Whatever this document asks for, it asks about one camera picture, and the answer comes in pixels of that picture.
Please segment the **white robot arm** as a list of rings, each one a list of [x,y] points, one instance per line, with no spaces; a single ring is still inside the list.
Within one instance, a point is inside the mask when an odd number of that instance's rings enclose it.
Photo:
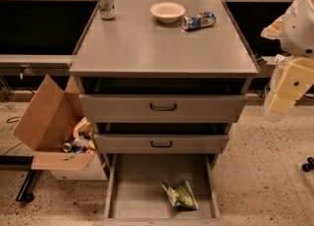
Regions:
[[[281,117],[314,85],[314,0],[294,0],[261,36],[277,39],[290,55],[277,60],[265,99],[266,113]]]

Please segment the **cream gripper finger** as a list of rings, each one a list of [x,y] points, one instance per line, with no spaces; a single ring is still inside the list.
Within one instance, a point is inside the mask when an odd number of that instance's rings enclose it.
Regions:
[[[266,109],[269,112],[285,115],[294,106],[295,100],[286,98],[278,94],[269,94]]]

